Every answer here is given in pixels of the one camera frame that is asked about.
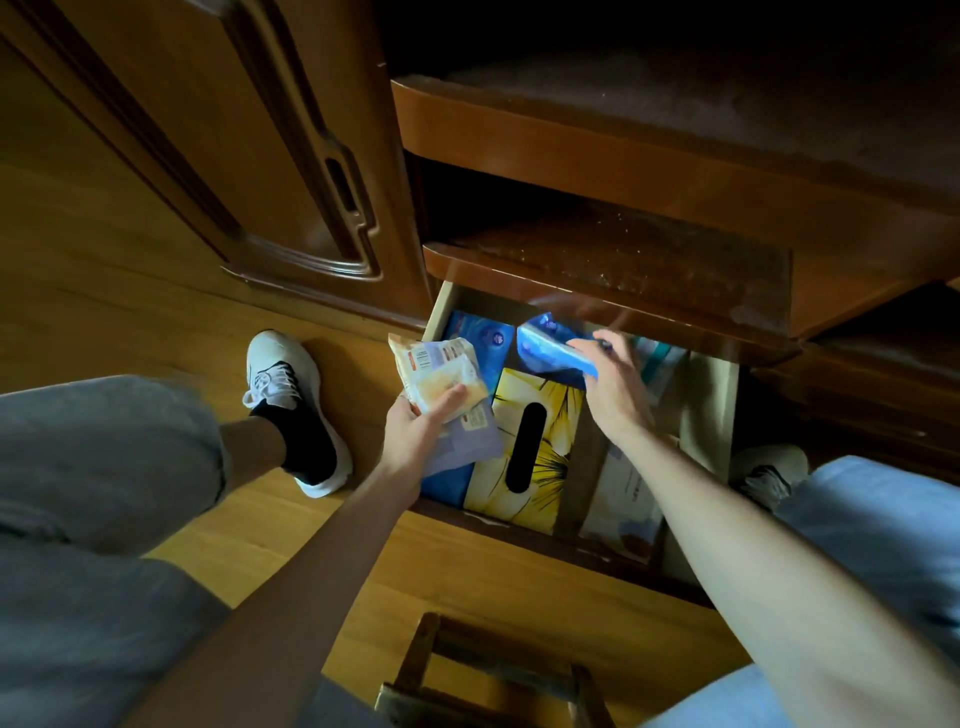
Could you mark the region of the person's right forearm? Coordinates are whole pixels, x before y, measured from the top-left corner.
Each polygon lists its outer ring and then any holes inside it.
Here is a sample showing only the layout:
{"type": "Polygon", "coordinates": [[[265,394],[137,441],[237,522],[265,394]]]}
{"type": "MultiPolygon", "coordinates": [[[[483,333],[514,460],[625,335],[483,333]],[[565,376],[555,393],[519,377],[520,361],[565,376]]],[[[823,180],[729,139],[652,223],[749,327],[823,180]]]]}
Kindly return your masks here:
{"type": "Polygon", "coordinates": [[[860,579],[653,431],[616,434],[796,728],[960,728],[960,668],[860,579]]]}

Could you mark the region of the blue cardboard box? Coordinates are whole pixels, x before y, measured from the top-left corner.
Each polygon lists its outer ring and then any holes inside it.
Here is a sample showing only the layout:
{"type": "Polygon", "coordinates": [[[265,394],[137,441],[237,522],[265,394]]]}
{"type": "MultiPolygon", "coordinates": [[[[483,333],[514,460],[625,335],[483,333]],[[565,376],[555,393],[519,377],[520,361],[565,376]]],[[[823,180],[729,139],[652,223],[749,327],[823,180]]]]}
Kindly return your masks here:
{"type": "MultiPolygon", "coordinates": [[[[488,389],[487,401],[492,406],[494,394],[514,340],[515,328],[463,311],[454,311],[440,341],[462,337],[475,350],[479,372],[488,389]]],[[[439,472],[421,480],[421,495],[428,500],[461,508],[464,504],[474,464],[439,472]]]]}

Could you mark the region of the open wooden drawer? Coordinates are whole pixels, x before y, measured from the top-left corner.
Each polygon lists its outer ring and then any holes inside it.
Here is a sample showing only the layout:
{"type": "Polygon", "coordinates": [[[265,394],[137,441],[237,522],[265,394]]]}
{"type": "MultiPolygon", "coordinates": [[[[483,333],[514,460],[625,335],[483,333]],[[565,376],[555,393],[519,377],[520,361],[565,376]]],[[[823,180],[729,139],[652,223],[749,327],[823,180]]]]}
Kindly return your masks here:
{"type": "MultiPolygon", "coordinates": [[[[423,340],[439,340],[451,312],[455,310],[510,324],[519,324],[536,313],[536,309],[526,303],[443,281],[426,323],[423,340]]],[[[690,353],[679,364],[671,384],[654,409],[660,429],[677,436],[678,446],[721,482],[726,482],[729,475],[738,376],[737,363],[698,352],[690,353]]],[[[712,608],[713,603],[701,588],[667,524],[659,529],[646,564],[615,554],[598,541],[580,537],[601,475],[603,456],[610,445],[593,421],[589,407],[584,408],[583,415],[585,431],[577,434],[573,445],[571,473],[559,500],[558,524],[554,533],[535,532],[428,498],[420,498],[414,504],[413,512],[594,573],[712,608]]]]}

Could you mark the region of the person's left hand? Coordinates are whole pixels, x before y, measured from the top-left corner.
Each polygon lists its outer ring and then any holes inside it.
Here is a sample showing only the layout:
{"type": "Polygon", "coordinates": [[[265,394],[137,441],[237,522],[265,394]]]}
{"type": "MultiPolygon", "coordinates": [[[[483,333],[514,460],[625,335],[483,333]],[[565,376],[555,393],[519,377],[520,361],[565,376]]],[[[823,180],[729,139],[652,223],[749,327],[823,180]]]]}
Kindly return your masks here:
{"type": "Polygon", "coordinates": [[[375,473],[403,508],[410,507],[419,497],[427,459],[445,423],[422,416],[405,394],[396,398],[387,413],[375,473]]]}

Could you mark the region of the black sock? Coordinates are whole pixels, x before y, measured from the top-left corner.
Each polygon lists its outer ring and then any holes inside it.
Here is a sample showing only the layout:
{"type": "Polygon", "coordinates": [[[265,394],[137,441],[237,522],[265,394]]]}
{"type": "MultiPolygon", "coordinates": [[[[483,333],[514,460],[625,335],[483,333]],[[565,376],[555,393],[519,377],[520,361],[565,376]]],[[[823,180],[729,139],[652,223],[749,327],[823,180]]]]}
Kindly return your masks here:
{"type": "Polygon", "coordinates": [[[301,398],[293,397],[285,406],[264,399],[251,415],[279,431],[286,453],[281,468],[300,485],[318,488],[333,478],[339,460],[330,432],[301,398]]]}

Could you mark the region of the lavender packet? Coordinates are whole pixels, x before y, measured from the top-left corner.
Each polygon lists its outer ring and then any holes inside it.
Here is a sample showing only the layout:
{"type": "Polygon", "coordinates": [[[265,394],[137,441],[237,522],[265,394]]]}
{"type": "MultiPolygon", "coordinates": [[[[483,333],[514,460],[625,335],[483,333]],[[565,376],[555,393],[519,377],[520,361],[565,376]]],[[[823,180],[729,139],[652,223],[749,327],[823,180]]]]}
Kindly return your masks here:
{"type": "Polygon", "coordinates": [[[427,459],[423,475],[459,469],[477,462],[500,458],[504,444],[493,408],[483,400],[461,417],[446,422],[427,459]]]}

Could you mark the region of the brown wooden shelf cabinet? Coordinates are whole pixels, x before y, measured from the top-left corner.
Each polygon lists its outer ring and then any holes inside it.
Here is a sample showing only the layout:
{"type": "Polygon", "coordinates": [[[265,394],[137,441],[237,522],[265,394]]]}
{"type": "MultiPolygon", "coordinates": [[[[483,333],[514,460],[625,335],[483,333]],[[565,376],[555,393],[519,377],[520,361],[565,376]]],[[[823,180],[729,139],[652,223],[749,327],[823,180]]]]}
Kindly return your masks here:
{"type": "Polygon", "coordinates": [[[960,484],[960,0],[371,0],[428,271],[960,484]]]}

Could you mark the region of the yellow flower tissue box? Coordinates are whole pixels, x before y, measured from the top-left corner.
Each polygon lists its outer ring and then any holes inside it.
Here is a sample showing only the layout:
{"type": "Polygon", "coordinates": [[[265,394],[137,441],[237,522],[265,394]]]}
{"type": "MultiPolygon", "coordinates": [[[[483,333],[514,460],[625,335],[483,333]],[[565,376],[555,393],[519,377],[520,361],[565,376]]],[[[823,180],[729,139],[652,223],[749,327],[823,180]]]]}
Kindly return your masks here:
{"type": "Polygon", "coordinates": [[[463,509],[551,534],[584,398],[575,387],[533,373],[502,370],[491,411],[503,453],[474,466],[463,509]]]}

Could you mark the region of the blue plastic packet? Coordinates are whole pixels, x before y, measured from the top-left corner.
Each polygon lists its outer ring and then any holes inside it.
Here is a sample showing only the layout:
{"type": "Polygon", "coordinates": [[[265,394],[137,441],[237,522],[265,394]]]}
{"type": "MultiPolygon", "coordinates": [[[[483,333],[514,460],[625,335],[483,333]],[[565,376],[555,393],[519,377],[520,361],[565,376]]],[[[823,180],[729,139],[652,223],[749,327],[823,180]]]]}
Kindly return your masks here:
{"type": "Polygon", "coordinates": [[[597,378],[594,362],[569,344],[574,339],[585,339],[586,334],[558,320],[551,312],[538,313],[522,322],[515,334],[517,354],[530,373],[576,381],[584,375],[597,378]]]}

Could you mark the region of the teal white packet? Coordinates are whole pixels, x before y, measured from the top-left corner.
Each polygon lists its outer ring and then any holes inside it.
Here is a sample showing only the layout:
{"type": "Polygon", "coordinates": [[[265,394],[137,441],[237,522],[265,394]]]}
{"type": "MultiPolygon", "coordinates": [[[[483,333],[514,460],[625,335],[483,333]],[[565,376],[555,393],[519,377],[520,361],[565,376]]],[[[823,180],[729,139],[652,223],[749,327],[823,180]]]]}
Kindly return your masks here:
{"type": "Polygon", "coordinates": [[[651,407],[659,404],[674,375],[689,353],[685,348],[666,344],[647,337],[631,339],[636,354],[637,368],[651,407]]]}

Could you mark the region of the person's right hand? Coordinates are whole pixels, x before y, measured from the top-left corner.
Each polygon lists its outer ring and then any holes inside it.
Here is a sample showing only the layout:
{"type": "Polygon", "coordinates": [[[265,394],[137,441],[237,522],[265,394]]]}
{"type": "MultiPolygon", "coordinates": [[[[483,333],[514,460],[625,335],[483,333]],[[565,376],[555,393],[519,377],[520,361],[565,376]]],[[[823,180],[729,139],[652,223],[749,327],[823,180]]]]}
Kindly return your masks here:
{"type": "Polygon", "coordinates": [[[583,376],[591,416],[611,443],[631,453],[643,439],[656,434],[634,349],[627,336],[611,330],[596,330],[584,339],[598,340],[604,348],[600,373],[583,376]]]}

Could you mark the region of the small wooden stool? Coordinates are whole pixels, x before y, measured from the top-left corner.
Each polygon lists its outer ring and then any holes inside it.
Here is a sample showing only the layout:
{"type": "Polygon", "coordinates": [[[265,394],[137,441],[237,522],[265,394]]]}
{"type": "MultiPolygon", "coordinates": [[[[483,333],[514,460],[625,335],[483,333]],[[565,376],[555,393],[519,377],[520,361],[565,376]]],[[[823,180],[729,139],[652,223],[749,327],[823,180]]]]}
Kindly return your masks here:
{"type": "Polygon", "coordinates": [[[421,617],[395,678],[380,686],[374,710],[392,728],[544,728],[527,717],[426,686],[435,656],[533,696],[564,702],[572,728],[617,728],[584,664],[569,661],[559,668],[514,639],[436,612],[421,617]]]}

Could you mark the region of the white left sneaker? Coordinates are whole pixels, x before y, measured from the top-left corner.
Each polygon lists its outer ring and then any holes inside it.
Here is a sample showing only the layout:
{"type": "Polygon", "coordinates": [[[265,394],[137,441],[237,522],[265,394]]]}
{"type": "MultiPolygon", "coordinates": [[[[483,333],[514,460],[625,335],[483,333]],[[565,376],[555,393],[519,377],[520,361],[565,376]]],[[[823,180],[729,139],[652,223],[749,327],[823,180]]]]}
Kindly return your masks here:
{"type": "Polygon", "coordinates": [[[243,404],[251,417],[254,417],[253,408],[264,400],[272,404],[279,400],[285,407],[296,397],[318,414],[331,435],[339,460],[335,474],[318,488],[308,488],[294,480],[300,490],[308,498],[322,499],[344,487],[354,471],[353,456],[345,440],[336,432],[322,410],[321,372],[306,348],[276,330],[259,332],[247,347],[246,384],[243,404]]]}

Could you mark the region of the white sneaker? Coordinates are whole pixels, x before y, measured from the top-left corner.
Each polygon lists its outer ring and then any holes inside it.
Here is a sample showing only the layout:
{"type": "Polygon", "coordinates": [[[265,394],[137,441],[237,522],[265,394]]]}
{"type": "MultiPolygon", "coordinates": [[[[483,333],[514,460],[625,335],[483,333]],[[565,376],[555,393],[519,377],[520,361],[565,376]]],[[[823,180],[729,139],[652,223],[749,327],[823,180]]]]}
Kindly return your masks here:
{"type": "Polygon", "coordinates": [[[247,347],[246,384],[243,404],[251,417],[254,417],[253,408],[264,400],[272,404],[279,400],[285,407],[296,397],[318,414],[331,435],[339,460],[335,474],[318,488],[308,488],[294,480],[300,490],[308,498],[322,499],[344,487],[354,471],[353,456],[345,440],[336,432],[322,410],[321,372],[306,348],[276,330],[259,332],[247,347]]]}
{"type": "Polygon", "coordinates": [[[806,453],[789,443],[751,446],[733,455],[728,484],[753,504],[773,513],[810,474],[806,453]]]}

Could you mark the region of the white paper packet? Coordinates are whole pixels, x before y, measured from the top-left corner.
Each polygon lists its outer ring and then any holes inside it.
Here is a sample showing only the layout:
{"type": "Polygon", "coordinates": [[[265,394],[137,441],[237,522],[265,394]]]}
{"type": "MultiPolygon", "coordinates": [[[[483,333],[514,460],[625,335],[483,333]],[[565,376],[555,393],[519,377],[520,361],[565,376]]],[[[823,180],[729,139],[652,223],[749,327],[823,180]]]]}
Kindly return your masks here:
{"type": "Polygon", "coordinates": [[[627,456],[611,444],[579,537],[647,565],[664,527],[664,513],[627,456]]]}

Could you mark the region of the person's left forearm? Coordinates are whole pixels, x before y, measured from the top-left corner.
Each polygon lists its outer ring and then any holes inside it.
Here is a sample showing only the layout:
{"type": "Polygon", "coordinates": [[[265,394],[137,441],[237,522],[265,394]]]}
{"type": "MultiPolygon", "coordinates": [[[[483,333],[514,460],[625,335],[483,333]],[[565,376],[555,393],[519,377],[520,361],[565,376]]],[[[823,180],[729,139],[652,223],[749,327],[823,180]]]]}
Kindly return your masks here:
{"type": "Polygon", "coordinates": [[[292,728],[419,482],[411,463],[382,456],[303,548],[197,642],[121,728],[292,728]]]}

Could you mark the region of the brown wooden cabinet door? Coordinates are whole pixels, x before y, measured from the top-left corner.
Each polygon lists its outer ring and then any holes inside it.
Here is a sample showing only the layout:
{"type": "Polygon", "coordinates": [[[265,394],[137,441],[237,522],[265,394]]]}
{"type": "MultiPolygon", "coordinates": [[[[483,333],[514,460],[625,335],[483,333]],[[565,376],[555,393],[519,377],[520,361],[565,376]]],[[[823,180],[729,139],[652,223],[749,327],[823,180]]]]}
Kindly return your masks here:
{"type": "Polygon", "coordinates": [[[434,306],[371,0],[0,0],[0,39],[224,263],[412,330],[434,306]]]}

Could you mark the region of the white right sneaker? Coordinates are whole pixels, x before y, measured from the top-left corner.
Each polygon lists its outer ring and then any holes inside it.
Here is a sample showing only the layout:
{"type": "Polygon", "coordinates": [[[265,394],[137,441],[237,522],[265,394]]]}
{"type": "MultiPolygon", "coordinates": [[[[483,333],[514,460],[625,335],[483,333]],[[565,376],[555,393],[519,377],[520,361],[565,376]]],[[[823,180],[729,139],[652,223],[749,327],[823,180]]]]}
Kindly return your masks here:
{"type": "Polygon", "coordinates": [[[753,504],[773,513],[810,474],[806,453],[789,443],[751,446],[733,455],[728,484],[753,504]]]}

